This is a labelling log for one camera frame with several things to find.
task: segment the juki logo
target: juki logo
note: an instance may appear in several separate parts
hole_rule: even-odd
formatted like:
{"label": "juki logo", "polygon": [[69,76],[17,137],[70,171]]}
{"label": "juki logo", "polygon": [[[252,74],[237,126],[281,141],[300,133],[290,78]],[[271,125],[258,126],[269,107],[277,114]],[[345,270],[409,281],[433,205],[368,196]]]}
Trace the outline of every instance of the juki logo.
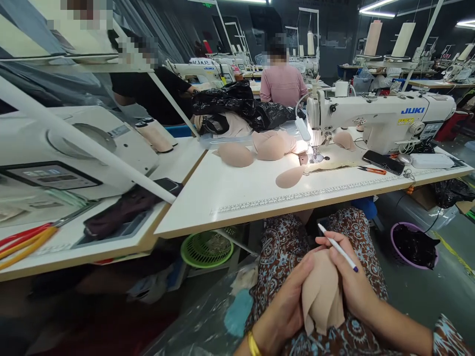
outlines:
{"label": "juki logo", "polygon": [[401,111],[401,114],[422,114],[426,108],[407,108]]}

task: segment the purple bucket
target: purple bucket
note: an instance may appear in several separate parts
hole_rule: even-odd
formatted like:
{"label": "purple bucket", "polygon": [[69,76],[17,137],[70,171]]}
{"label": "purple bucket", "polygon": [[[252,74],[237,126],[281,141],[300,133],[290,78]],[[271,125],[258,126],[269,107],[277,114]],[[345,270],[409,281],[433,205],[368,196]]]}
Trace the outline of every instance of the purple bucket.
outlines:
{"label": "purple bucket", "polygon": [[[414,232],[416,232],[416,231],[424,232],[424,230],[420,229],[418,226],[416,226],[414,224],[411,224],[410,222],[400,222],[400,223],[398,222],[398,223],[394,224],[394,226],[391,228],[391,244],[392,244],[391,254],[392,254],[392,256],[402,266],[412,266],[412,267],[419,268],[419,269],[428,269],[425,266],[420,266],[420,265],[417,265],[417,264],[412,263],[411,261],[409,261],[407,258],[405,258],[402,255],[402,253],[396,247],[396,244],[394,243],[393,232],[394,232],[394,229],[396,228],[396,226],[398,226],[398,225],[405,225],[409,230],[414,231]],[[437,247],[435,247],[435,254],[436,254],[436,257],[435,257],[434,267],[437,266],[437,262],[439,262],[439,251],[437,250]]]}

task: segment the patterned pants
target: patterned pants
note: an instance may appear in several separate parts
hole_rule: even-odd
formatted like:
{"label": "patterned pants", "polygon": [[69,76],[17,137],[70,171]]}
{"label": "patterned pants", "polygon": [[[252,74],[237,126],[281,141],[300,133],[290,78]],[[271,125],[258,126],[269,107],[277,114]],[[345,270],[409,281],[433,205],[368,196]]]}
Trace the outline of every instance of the patterned pants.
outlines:
{"label": "patterned pants", "polygon": [[[381,299],[387,300],[386,284],[364,213],[355,208],[340,210],[329,217],[327,229],[348,236],[374,291]],[[257,284],[250,290],[254,304],[246,331],[252,328],[287,276],[309,251],[305,227],[293,214],[266,219],[262,244]],[[330,328],[326,336],[317,334],[315,330],[307,336],[302,329],[283,350],[285,355],[377,353],[390,354],[391,351],[385,350],[371,330],[347,310],[345,323],[338,329]]]}

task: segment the scissors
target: scissors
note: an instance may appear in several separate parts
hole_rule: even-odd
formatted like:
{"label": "scissors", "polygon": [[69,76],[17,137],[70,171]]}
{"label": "scissors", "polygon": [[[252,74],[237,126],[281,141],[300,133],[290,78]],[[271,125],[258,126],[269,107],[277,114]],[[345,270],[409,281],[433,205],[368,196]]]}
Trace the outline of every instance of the scissors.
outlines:
{"label": "scissors", "polygon": [[12,259],[1,263],[0,270],[10,267],[11,265],[21,261],[22,259],[26,258],[30,254],[34,253],[37,249],[43,246],[56,232],[59,228],[71,220],[77,218],[82,213],[85,213],[87,210],[96,206],[99,202],[89,204],[61,219],[56,222],[48,222],[38,227],[34,227],[32,229],[19,232],[18,234],[11,235],[3,240],[0,240],[0,247],[8,244],[8,246],[4,247],[0,250],[0,260],[14,254],[17,251],[20,251],[27,247],[24,251],[19,253],[17,256],[13,257]]}
{"label": "scissors", "polygon": [[368,168],[368,167],[363,167],[363,166],[358,166],[358,169],[361,169],[362,171],[370,172],[370,173],[376,173],[385,176],[386,171],[385,170],[379,170],[377,168]]}

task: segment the sleeve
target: sleeve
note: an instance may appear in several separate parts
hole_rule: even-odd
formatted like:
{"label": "sleeve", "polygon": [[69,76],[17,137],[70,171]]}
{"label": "sleeve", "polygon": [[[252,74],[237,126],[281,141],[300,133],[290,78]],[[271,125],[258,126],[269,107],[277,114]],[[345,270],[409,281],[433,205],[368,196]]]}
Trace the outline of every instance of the sleeve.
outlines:
{"label": "sleeve", "polygon": [[308,94],[308,88],[303,81],[302,74],[297,70],[298,73],[298,86],[300,88],[300,97]]}
{"label": "sleeve", "polygon": [[269,102],[272,100],[271,97],[271,88],[269,87],[269,82],[267,81],[267,72],[264,69],[261,76],[261,92],[259,94],[261,101]]}
{"label": "sleeve", "polygon": [[441,314],[434,329],[433,355],[473,355],[449,319]]}
{"label": "sleeve", "polygon": [[116,94],[135,97],[134,86],[130,85],[126,73],[109,73],[110,81],[112,82],[112,91]]}
{"label": "sleeve", "polygon": [[167,87],[168,90],[175,90],[180,92],[187,91],[191,84],[185,82],[175,73],[172,73],[167,68],[159,67],[155,69],[155,74],[162,81],[163,85]]}

